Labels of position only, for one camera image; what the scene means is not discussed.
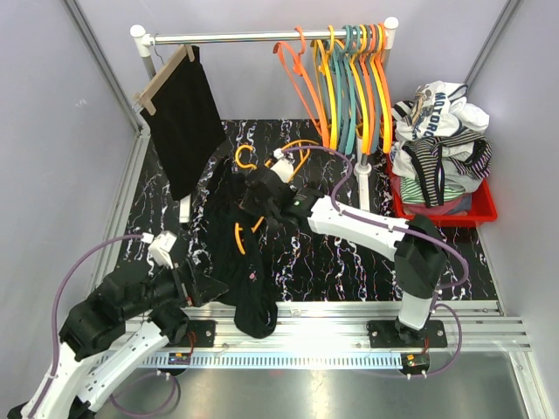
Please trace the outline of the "black white striped tank top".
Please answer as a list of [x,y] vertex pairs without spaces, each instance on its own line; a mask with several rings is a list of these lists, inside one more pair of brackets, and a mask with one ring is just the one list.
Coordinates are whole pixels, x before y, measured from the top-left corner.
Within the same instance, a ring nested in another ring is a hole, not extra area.
[[416,111],[417,107],[414,100],[398,101],[391,109],[394,125],[400,124],[405,127],[413,127]]

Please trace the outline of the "white tank top navy trim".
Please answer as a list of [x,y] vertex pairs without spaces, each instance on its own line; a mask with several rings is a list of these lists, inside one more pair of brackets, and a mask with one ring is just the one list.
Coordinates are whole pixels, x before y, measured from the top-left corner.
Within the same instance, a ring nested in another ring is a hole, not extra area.
[[414,126],[394,125],[396,140],[450,137],[463,128],[484,133],[490,116],[469,102],[467,93],[468,84],[441,80],[419,86],[412,99],[417,107]]

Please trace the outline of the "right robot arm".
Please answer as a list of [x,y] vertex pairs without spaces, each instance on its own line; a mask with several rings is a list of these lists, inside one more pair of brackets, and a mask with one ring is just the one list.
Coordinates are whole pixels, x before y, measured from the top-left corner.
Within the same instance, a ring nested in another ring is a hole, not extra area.
[[436,287],[448,259],[437,246],[438,230],[431,220],[382,217],[351,208],[318,190],[296,189],[266,167],[253,170],[245,186],[240,207],[248,214],[286,230],[338,237],[392,261],[402,290],[395,334],[407,347],[423,346]]

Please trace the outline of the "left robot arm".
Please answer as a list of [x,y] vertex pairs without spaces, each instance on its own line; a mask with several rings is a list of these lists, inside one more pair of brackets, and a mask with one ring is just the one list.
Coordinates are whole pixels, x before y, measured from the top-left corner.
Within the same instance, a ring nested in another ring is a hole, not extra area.
[[227,293],[227,284],[190,263],[153,278],[114,271],[69,312],[55,332],[52,365],[35,395],[9,418],[93,418],[151,354],[193,340],[188,306]]

